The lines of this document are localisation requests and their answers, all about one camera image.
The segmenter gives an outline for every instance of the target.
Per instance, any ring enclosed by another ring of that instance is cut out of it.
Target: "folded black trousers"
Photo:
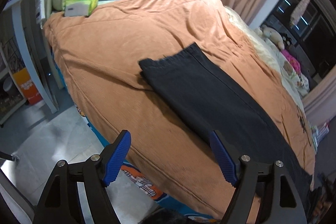
[[[139,61],[142,76],[184,123],[209,144],[219,130],[242,155],[272,164],[281,160],[305,209],[312,177],[264,109],[193,43],[161,60]]]

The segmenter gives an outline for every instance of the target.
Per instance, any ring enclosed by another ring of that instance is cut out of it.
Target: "desk leg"
[[[14,27],[14,33],[15,33],[17,45],[19,47],[23,62],[25,63],[28,73],[33,83],[35,84],[37,90],[41,94],[44,102],[50,108],[51,112],[55,113],[58,111],[58,108],[55,106],[53,100],[48,96],[46,90],[44,89],[41,83],[41,80],[35,70],[33,61],[28,51],[25,33],[23,30],[23,26],[22,26],[21,1],[18,1],[12,6],[12,21],[13,21],[13,27]]]

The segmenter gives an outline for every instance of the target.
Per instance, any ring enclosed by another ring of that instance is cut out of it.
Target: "white plush toy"
[[[260,29],[263,33],[263,36],[271,40],[272,43],[275,44],[280,50],[285,49],[284,41],[282,40],[281,35],[276,30],[267,27],[266,25],[262,25]]]

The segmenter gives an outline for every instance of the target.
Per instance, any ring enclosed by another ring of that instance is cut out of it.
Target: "blanket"
[[[280,74],[231,24],[220,0],[119,0],[99,6],[90,17],[56,13],[44,32],[71,97],[95,128],[110,142],[128,129],[127,160],[193,210],[220,219],[234,188],[210,147],[153,92],[137,63],[176,54],[193,42],[264,108],[300,165],[313,174],[315,153],[303,112]],[[258,202],[255,198],[251,223]]]

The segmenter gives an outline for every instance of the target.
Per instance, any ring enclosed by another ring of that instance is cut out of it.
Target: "tissue box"
[[[66,0],[64,4],[64,16],[89,16],[97,5],[98,0]]]

